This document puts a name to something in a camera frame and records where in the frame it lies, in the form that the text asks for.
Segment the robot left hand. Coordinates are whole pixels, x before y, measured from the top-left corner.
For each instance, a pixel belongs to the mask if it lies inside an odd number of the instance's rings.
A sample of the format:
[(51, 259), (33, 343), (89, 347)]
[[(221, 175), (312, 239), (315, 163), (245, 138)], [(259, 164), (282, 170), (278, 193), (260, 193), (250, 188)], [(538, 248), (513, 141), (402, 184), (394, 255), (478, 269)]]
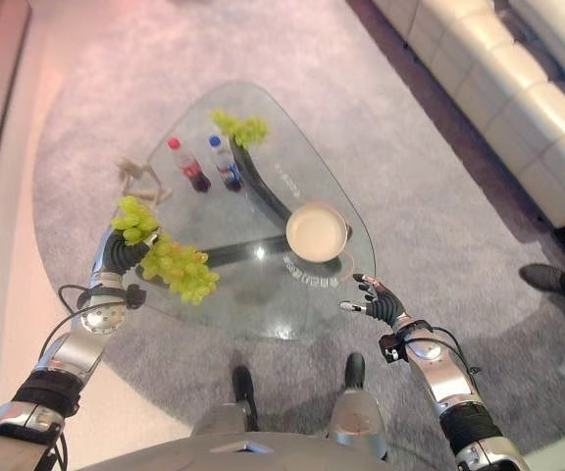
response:
[(124, 275), (138, 265), (158, 242), (160, 234), (154, 231), (143, 241), (128, 245), (124, 231), (108, 229), (100, 239), (92, 263), (91, 274), (112, 273)]

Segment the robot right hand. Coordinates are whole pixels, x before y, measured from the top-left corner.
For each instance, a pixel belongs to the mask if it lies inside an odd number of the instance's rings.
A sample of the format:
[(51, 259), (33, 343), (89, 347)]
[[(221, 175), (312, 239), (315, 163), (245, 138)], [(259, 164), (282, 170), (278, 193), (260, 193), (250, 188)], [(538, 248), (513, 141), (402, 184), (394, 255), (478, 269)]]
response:
[(354, 274), (360, 290), (365, 292), (365, 301), (343, 300), (338, 306), (348, 312), (359, 312), (394, 326), (396, 319), (405, 314), (405, 308), (398, 296), (375, 277), (367, 274)]

